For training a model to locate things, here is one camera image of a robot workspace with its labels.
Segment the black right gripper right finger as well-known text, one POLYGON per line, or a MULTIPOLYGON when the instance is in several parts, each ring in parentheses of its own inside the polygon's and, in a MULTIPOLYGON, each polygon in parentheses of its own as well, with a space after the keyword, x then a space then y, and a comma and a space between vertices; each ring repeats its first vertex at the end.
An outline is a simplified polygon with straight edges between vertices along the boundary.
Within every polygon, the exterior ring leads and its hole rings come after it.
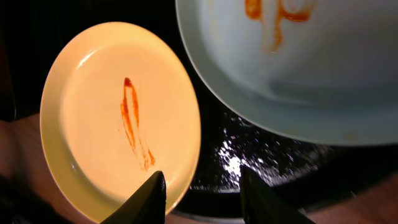
POLYGON ((241 166, 241 208, 245 224, 315 224, 287 206, 252 169, 241 166))

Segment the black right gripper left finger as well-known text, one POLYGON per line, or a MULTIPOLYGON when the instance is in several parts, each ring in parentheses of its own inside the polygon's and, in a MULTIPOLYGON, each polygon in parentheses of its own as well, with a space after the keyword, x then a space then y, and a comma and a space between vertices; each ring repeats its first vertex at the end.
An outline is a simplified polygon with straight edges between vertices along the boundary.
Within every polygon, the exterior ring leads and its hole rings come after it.
POLYGON ((158 170, 101 224, 164 224, 166 199, 164 174, 158 170))

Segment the yellow plate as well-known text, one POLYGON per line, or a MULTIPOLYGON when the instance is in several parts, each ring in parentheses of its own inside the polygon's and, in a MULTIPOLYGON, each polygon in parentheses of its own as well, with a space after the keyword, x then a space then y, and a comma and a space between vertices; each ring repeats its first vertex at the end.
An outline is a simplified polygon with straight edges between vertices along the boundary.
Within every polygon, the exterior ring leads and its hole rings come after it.
POLYGON ((171 212, 200 155, 200 112, 187 71, 162 39, 126 22, 90 27, 58 54, 43 90, 40 133, 62 194, 96 223, 158 170, 171 212))

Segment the green plate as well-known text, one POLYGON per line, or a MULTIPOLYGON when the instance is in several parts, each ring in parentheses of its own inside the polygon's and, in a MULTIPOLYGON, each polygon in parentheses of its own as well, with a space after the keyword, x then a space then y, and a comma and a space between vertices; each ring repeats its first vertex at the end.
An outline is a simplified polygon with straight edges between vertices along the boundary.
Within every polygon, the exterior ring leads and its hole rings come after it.
POLYGON ((337 146, 397 142, 397 1, 175 3, 189 59, 255 125, 337 146))

